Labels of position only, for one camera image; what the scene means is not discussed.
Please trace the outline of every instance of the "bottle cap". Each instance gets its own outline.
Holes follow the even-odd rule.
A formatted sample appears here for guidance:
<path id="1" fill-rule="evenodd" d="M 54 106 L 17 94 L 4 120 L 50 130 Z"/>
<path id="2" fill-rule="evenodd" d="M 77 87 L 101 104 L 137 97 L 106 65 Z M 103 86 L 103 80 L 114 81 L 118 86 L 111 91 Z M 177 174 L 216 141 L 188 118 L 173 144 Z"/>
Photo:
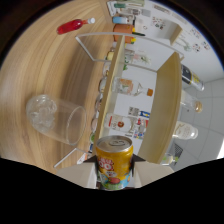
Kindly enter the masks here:
<path id="1" fill-rule="evenodd" d="M 197 113 L 200 113 L 202 111 L 203 107 L 202 107 L 202 103 L 200 101 L 196 101 L 195 102 L 195 111 Z"/>
<path id="2" fill-rule="evenodd" d="M 152 96 L 152 94 L 153 94 L 153 90 L 152 89 L 148 89 L 147 96 Z"/>
<path id="3" fill-rule="evenodd" d="M 197 128 L 194 128 L 194 136 L 192 139 L 196 139 L 198 137 L 198 129 Z"/>
<path id="4" fill-rule="evenodd" d="M 88 19 L 88 23 L 89 23 L 89 24 L 95 23 L 95 19 L 94 19 L 94 18 L 90 18 L 90 19 Z"/>

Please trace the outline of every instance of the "small bottle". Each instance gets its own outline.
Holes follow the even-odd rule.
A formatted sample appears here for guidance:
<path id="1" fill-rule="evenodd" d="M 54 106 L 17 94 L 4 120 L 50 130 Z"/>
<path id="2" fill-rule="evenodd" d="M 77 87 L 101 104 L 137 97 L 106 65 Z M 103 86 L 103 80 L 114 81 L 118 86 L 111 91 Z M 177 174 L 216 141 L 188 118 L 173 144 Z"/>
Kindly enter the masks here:
<path id="1" fill-rule="evenodd" d="M 101 81 L 100 81 L 100 84 L 99 84 L 100 93 L 104 93 L 106 83 L 107 83 L 107 77 L 102 78 Z"/>
<path id="2" fill-rule="evenodd" d="M 125 9 L 126 5 L 125 4 L 114 4 L 114 8 L 118 8 L 118 9 L 123 8 L 123 9 Z"/>
<path id="3" fill-rule="evenodd" d="M 141 110 L 141 111 L 138 112 L 138 116 L 149 118 L 150 113 Z"/>
<path id="4" fill-rule="evenodd" d="M 185 83 L 194 86 L 199 91 L 204 90 L 205 88 L 204 83 L 188 67 L 186 67 L 185 65 L 181 65 L 181 72 L 182 72 L 182 80 Z"/>
<path id="5" fill-rule="evenodd" d="M 104 119 L 104 127 L 128 133 L 133 127 L 133 122 L 128 117 L 107 113 Z"/>
<path id="6" fill-rule="evenodd" d="M 147 96 L 152 96 L 153 90 L 149 88 L 143 88 L 141 84 L 136 80 L 123 79 L 114 77 L 112 83 L 112 92 L 122 93 L 130 96 L 138 96 L 143 93 Z"/>
<path id="7" fill-rule="evenodd" d="M 113 23 L 116 23 L 116 24 L 128 24 L 129 23 L 129 19 L 127 17 L 115 16 L 115 17 L 113 17 Z"/>
<path id="8" fill-rule="evenodd" d="M 68 33 L 73 30 L 78 30 L 81 28 L 84 24 L 92 24 L 95 23 L 94 18 L 86 19 L 86 20 L 81 20 L 81 19 L 75 19 L 70 22 L 67 22 L 65 24 L 62 24 L 57 28 L 57 33 L 58 34 L 64 34 Z"/>
<path id="9" fill-rule="evenodd" d="M 192 125 L 177 121 L 174 132 L 173 132 L 173 138 L 178 139 L 195 139 L 198 136 L 198 129 L 193 127 Z"/>
<path id="10" fill-rule="evenodd" d="M 196 98 L 182 90 L 181 93 L 181 106 L 194 110 L 197 113 L 200 113 L 202 111 L 202 103 Z"/>
<path id="11" fill-rule="evenodd" d="M 178 157 L 173 157 L 170 153 L 165 153 L 163 160 L 161 161 L 160 165 L 170 165 L 173 162 L 177 162 Z"/>

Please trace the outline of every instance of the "plastic bottle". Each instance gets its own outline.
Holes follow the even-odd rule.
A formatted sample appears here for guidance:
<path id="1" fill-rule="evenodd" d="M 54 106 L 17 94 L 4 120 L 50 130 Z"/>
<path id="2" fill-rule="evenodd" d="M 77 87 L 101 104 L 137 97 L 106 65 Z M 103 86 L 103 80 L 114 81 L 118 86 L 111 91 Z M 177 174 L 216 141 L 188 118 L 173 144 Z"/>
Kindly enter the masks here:
<path id="1" fill-rule="evenodd" d="M 138 81 L 118 77 L 114 77 L 113 79 L 112 92 L 122 93 L 130 96 L 138 96 L 140 93 L 143 93 L 147 96 L 153 95 L 152 89 L 143 88 Z"/>
<path id="2" fill-rule="evenodd" d="M 196 98 L 182 90 L 180 104 L 190 110 L 194 110 L 197 113 L 202 111 L 202 103 Z"/>
<path id="3" fill-rule="evenodd" d="M 123 117 L 113 113 L 107 113 L 104 119 L 104 127 L 128 133 L 133 126 L 133 122 L 128 117 Z"/>
<path id="4" fill-rule="evenodd" d="M 84 24 L 92 24 L 92 23 L 95 23 L 94 18 L 90 18 L 90 19 L 86 19 L 86 20 L 75 19 L 75 20 L 72 20 L 70 22 L 67 22 L 67 23 L 59 26 L 57 28 L 57 33 L 59 35 L 64 34 L 64 33 L 68 33 L 68 32 L 71 32 L 73 30 L 80 29 Z"/>
<path id="5" fill-rule="evenodd" d="M 165 153 L 163 160 L 161 161 L 160 165 L 170 165 L 173 162 L 177 162 L 178 161 L 178 157 L 174 157 L 172 154 L 170 153 Z"/>

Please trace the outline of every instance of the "wooden table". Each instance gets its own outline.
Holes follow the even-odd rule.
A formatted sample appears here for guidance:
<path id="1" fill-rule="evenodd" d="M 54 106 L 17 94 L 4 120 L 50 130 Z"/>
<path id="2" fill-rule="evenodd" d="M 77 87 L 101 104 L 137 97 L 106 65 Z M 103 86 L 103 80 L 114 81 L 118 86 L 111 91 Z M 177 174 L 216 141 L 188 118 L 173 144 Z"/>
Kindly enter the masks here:
<path id="1" fill-rule="evenodd" d="M 56 173 L 53 166 L 72 151 L 73 147 L 38 133 L 28 122 L 26 102 L 39 94 L 53 95 L 86 108 L 87 126 L 77 147 L 88 151 L 103 63 L 93 62 L 75 36 L 113 30 L 106 2 L 76 0 L 61 5 L 34 22 L 11 48 L 0 71 L 2 158 Z M 91 17 L 96 19 L 93 25 L 64 35 L 56 34 L 56 28 L 65 22 Z M 106 56 L 112 42 L 112 36 L 104 36 L 88 39 L 85 44 L 97 57 L 102 57 Z M 57 168 L 74 165 L 81 156 L 82 153 L 76 151 Z"/>

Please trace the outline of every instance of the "yellow can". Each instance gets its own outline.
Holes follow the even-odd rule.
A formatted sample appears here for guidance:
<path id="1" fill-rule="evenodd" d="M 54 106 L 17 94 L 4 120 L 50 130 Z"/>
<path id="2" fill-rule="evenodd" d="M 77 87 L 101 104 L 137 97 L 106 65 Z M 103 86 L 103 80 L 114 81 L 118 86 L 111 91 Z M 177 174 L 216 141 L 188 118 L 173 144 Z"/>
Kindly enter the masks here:
<path id="1" fill-rule="evenodd" d="M 131 139 L 118 135 L 100 138 L 96 143 L 96 156 L 101 184 L 108 190 L 125 188 L 131 175 Z"/>

